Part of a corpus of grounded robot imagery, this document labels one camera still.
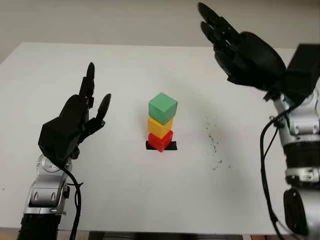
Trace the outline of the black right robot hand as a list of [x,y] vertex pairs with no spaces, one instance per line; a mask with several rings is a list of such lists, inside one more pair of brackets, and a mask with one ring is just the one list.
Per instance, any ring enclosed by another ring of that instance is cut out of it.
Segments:
[[229,22],[204,3],[197,5],[205,37],[212,43],[214,58],[230,83],[264,91],[265,101],[280,96],[286,66],[279,54],[252,32],[237,32]]

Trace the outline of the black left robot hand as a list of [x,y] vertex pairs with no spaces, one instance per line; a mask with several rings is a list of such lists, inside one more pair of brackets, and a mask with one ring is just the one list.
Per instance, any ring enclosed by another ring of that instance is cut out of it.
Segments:
[[77,159],[80,154],[79,144],[81,144],[87,137],[103,128],[106,124],[104,118],[111,102],[111,93],[104,96],[97,110],[97,115],[93,118],[89,118],[89,111],[94,104],[94,78],[95,65],[93,62],[90,62],[86,75],[82,78],[79,94],[72,95],[66,101],[59,115],[67,120],[67,122],[77,130],[75,137],[67,142],[70,146],[70,150],[67,152],[67,157],[73,160]]

